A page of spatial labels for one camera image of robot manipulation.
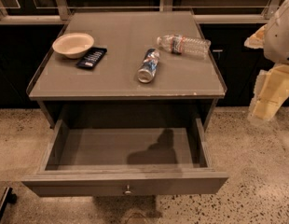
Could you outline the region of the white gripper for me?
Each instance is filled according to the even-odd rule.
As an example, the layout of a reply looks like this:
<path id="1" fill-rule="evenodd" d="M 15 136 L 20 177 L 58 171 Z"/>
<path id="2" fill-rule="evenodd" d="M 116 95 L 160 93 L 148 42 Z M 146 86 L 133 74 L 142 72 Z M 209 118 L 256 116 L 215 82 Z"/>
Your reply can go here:
<path id="1" fill-rule="evenodd" d="M 263 48 L 264 56 L 276 63 L 259 72 L 248 112 L 251 122 L 270 121 L 289 97 L 289 0 L 283 1 L 267 25 L 246 38 L 244 46 Z"/>

